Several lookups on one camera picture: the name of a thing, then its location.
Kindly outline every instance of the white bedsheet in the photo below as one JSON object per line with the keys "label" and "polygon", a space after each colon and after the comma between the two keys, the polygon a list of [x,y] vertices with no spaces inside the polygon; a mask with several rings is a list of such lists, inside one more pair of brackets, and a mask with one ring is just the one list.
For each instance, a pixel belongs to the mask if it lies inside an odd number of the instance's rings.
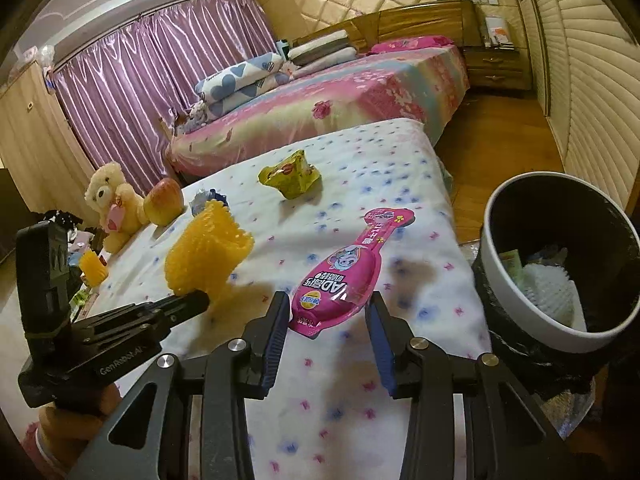
{"label": "white bedsheet", "polygon": [[[321,172],[321,186],[287,201],[258,183],[261,168],[300,148]],[[176,327],[162,343],[165,351],[201,355],[241,335],[275,290],[291,293],[321,258],[354,241],[364,213],[381,205],[408,207],[416,216],[381,251],[377,290],[391,314],[449,353],[475,358],[490,349],[438,160],[420,123],[395,119],[302,140],[185,188],[187,201],[201,187],[228,196],[255,247],[231,276],[226,299],[213,313]],[[164,255],[190,219],[187,211],[167,229],[139,232],[111,259],[91,314],[168,295]],[[123,378],[121,390],[144,369]],[[246,413],[258,480],[399,477],[409,401],[391,399],[380,385],[364,312],[315,340],[290,330],[275,386],[266,400],[247,401]],[[458,436],[462,420],[458,414]]]}

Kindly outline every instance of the person's hand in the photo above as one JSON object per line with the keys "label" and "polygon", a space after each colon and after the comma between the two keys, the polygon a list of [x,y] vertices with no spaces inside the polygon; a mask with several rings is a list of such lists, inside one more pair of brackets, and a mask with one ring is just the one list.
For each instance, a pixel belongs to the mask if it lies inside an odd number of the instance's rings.
{"label": "person's hand", "polygon": [[98,406],[103,416],[70,412],[54,404],[40,408],[38,418],[46,452],[55,457],[65,470],[71,469],[120,400],[116,385],[110,384],[102,392]]}

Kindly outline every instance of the teddy bear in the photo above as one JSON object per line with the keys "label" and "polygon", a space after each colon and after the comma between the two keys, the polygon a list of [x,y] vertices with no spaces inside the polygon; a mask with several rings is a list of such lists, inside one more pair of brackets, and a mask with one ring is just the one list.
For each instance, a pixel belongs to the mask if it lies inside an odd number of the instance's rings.
{"label": "teddy bear", "polygon": [[[144,198],[127,183],[117,162],[98,168],[91,177],[84,200],[100,214],[100,225],[108,233],[102,246],[108,253],[117,253],[138,229],[149,223],[143,207]],[[108,221],[114,204],[124,210],[117,229]]]}
{"label": "teddy bear", "polygon": [[198,101],[191,107],[189,118],[194,121],[204,123],[207,121],[207,104],[204,101]]}

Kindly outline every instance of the pink pillow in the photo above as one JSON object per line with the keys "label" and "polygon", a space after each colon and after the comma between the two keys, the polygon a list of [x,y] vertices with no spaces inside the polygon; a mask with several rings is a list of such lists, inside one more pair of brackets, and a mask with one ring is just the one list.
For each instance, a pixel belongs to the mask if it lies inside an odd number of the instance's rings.
{"label": "pink pillow", "polygon": [[400,40],[385,41],[371,47],[370,54],[384,54],[385,52],[400,52],[402,50],[418,50],[429,46],[453,45],[453,40],[446,36],[418,36],[417,38],[402,38]]}

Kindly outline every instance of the wooden cabinet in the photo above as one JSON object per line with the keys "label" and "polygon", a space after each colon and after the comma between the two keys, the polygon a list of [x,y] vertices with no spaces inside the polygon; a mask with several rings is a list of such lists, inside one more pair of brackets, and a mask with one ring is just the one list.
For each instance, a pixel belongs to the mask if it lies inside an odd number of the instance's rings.
{"label": "wooden cabinet", "polygon": [[15,249],[15,234],[36,221],[27,209],[7,168],[0,164],[0,262]]}
{"label": "wooden cabinet", "polygon": [[30,211],[61,209],[97,224],[84,201],[94,167],[36,62],[0,96],[0,159]]}
{"label": "wooden cabinet", "polygon": [[481,46],[463,48],[472,87],[528,90],[529,67],[517,50]]}

